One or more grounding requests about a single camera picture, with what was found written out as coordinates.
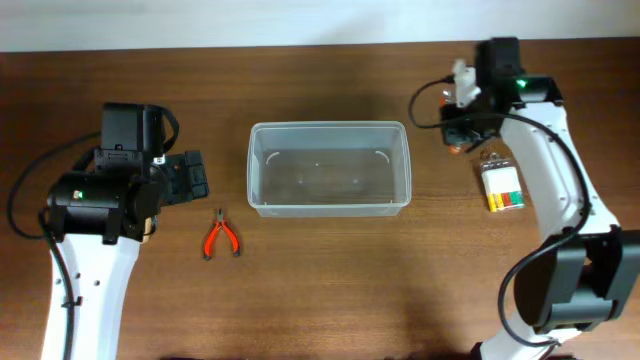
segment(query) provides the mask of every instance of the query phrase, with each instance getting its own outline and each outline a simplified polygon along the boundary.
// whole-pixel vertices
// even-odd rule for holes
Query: gray plastic container
[[[397,121],[259,123],[247,197],[265,217],[393,216],[411,201],[411,161]]]

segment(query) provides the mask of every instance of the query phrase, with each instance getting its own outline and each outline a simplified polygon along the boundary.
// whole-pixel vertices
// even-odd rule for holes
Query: plier jaw
[[[213,230],[211,230],[211,233],[209,233],[209,236],[207,236],[207,241],[204,243],[204,259],[206,261],[212,259],[213,244],[220,229],[224,229],[224,232],[227,233],[229,240],[231,240],[231,245],[233,246],[233,255],[240,256],[240,243],[238,242],[238,237],[227,225],[227,221],[224,219],[224,212],[222,211],[222,209],[218,209],[216,211],[215,221],[215,226],[213,227]]]

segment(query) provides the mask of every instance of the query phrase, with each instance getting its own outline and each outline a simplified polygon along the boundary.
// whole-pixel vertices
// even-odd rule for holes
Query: red pliers
[[[215,241],[216,235],[218,235],[220,228],[224,229],[224,232],[226,232],[227,236],[229,236],[229,240],[231,240],[231,245],[233,245],[233,255],[240,256],[240,243],[238,243],[238,237],[236,236],[236,234],[233,233],[233,231],[227,225],[227,222],[224,219],[224,213],[222,212],[222,209],[218,209],[218,211],[216,211],[215,220],[216,220],[216,224],[213,227],[213,230],[211,230],[211,233],[209,234],[209,236],[207,237],[207,241],[204,243],[204,259],[206,261],[211,260],[213,242]]]

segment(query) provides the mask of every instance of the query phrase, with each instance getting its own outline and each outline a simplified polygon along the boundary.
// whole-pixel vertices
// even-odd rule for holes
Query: wood grain surface
[[[440,134],[410,126],[406,106],[472,43],[176,49],[0,55],[0,202],[44,151],[100,128],[105,101],[155,103],[182,128],[174,152],[202,151],[208,199],[165,208],[142,246],[122,314],[119,359],[382,359],[467,352],[499,329],[503,275],[538,243],[524,210],[492,214],[473,164]],[[531,73],[560,86],[572,136],[605,204],[640,228],[640,40],[524,41]],[[438,90],[416,113],[437,120]],[[398,120],[407,127],[413,199],[397,217],[260,218],[247,202],[246,158],[257,122]],[[18,196],[37,231],[49,187],[82,150],[43,164]],[[201,258],[216,207],[242,239],[221,236]],[[44,242],[0,222],[0,358],[40,355],[50,291]],[[623,317],[564,346],[584,359],[636,359],[640,292]]]

